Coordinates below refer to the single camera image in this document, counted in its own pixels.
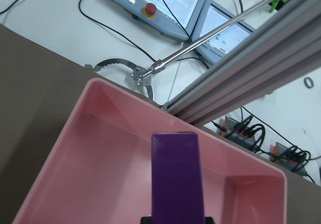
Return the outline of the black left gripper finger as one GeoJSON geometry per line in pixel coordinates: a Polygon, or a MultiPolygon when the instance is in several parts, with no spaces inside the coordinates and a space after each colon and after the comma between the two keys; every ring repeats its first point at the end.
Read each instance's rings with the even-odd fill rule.
{"type": "Polygon", "coordinates": [[[153,224],[152,216],[143,216],[143,217],[141,217],[140,224],[153,224]]]}

